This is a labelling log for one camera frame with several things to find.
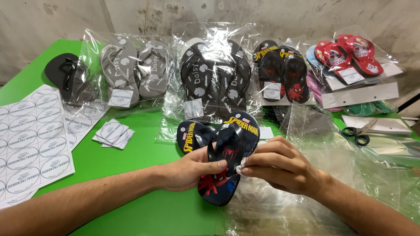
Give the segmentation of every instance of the gray flip-flop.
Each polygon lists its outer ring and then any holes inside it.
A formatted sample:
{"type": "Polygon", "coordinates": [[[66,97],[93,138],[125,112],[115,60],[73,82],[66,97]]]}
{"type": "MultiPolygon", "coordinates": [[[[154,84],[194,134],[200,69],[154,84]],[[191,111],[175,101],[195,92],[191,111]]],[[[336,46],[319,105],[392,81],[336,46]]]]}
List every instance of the gray flip-flop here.
{"type": "Polygon", "coordinates": [[[168,47],[158,41],[147,41],[139,50],[137,69],[141,79],[139,94],[144,99],[163,97],[168,87],[166,63],[170,55],[168,47]]]}
{"type": "Polygon", "coordinates": [[[137,51],[133,42],[124,35],[113,35],[99,54],[99,65],[108,83],[108,99],[111,99],[114,89],[133,92],[129,107],[120,107],[116,104],[113,106],[115,109],[128,109],[140,101],[134,79],[136,58],[137,51]]]}

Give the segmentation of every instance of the scissors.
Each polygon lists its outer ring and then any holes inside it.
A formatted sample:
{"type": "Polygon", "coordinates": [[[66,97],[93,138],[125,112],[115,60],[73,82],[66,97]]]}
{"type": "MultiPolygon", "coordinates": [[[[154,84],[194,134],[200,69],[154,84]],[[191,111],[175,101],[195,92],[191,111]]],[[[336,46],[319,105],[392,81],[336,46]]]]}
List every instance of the scissors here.
{"type": "Polygon", "coordinates": [[[346,137],[354,137],[354,142],[359,146],[366,146],[370,142],[367,131],[376,124],[378,119],[367,123],[363,128],[346,127],[343,129],[342,134],[346,137]]]}

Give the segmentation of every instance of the concrete wall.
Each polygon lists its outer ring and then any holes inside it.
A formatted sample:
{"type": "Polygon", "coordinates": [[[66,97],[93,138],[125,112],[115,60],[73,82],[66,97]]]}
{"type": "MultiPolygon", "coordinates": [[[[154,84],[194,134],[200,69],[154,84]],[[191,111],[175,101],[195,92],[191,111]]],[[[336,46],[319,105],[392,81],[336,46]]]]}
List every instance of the concrete wall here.
{"type": "Polygon", "coordinates": [[[360,25],[406,69],[400,105],[420,92],[419,0],[1,0],[0,83],[59,38],[80,39],[84,28],[169,35],[174,22],[257,22],[263,36],[307,39],[360,25]]]}

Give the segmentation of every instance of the stack of sticker labels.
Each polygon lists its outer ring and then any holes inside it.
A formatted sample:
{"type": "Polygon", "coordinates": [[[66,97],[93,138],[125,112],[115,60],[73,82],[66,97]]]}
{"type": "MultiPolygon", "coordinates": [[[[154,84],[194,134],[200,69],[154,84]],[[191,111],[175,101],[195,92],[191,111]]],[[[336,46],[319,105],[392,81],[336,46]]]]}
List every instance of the stack of sticker labels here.
{"type": "Polygon", "coordinates": [[[105,122],[92,140],[102,143],[102,147],[116,147],[124,149],[133,136],[134,131],[115,119],[105,122]]]}

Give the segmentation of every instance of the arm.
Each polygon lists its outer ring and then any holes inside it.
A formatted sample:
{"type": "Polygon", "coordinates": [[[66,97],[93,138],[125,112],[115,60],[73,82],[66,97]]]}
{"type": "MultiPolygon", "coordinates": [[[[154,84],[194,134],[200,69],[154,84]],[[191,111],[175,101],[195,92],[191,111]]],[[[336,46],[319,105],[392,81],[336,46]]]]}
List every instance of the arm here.
{"type": "Polygon", "coordinates": [[[256,148],[242,174],[265,179],[272,187],[313,198],[366,236],[420,235],[419,226],[401,213],[312,166],[281,136],[256,148]]]}
{"type": "Polygon", "coordinates": [[[207,148],[165,165],[94,179],[0,210],[0,235],[66,235],[77,227],[157,189],[185,191],[227,162],[205,163],[207,148]]]}

